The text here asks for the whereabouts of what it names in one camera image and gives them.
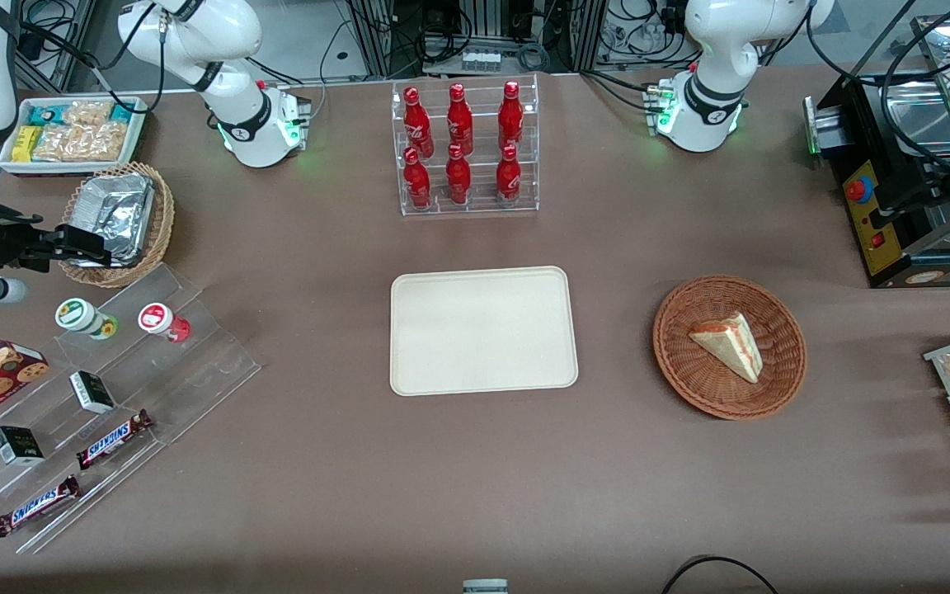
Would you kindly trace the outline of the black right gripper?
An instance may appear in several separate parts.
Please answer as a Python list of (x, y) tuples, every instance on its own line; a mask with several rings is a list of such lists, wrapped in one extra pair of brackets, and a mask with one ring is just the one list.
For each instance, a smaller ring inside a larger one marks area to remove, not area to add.
[(71, 224), (60, 224), (53, 232), (45, 232), (30, 224), (0, 220), (0, 268), (49, 270), (50, 261), (69, 261), (71, 266), (109, 267), (110, 253), (103, 237)]

